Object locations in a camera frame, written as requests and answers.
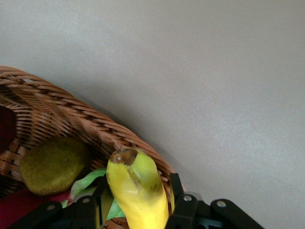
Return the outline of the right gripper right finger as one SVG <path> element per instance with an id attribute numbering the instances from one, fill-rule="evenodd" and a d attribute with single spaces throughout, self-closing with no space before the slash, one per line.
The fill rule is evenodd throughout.
<path id="1" fill-rule="evenodd" d="M 262 226 L 228 199 L 216 199 L 210 205 L 184 192 L 179 174 L 170 174 L 174 204 L 168 229 L 261 229 Z"/>

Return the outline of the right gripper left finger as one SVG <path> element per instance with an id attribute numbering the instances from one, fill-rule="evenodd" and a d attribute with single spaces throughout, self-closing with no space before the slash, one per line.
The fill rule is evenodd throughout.
<path id="1" fill-rule="evenodd" d="M 40 205 L 14 223 L 15 229 L 100 229 L 108 216 L 108 184 L 102 177 L 94 193 L 63 208 L 58 202 Z"/>

